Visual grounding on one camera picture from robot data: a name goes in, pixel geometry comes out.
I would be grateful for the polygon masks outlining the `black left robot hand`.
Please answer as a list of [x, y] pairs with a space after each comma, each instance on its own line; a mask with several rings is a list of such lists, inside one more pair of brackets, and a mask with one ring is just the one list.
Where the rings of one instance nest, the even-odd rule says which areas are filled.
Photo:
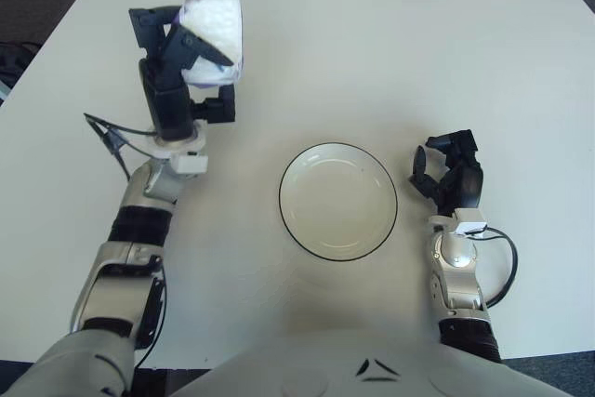
[[218, 96], [195, 103], [182, 70], [199, 59], [225, 68], [231, 60], [219, 49], [176, 23], [178, 6], [128, 10], [139, 47], [147, 56], [139, 61], [139, 75], [157, 135], [165, 141], [184, 140], [193, 134], [197, 119], [209, 124], [235, 120], [232, 82], [218, 88]]

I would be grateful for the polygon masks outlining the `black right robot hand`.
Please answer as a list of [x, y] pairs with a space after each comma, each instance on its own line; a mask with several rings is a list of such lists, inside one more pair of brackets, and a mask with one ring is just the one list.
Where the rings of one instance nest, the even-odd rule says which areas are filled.
[[445, 156], [447, 172], [440, 180], [426, 173], [426, 152], [416, 148], [411, 184], [421, 195], [431, 199], [437, 213], [450, 217], [459, 208], [477, 208], [483, 188], [483, 170], [476, 159], [478, 147], [470, 129], [428, 137], [425, 146]]

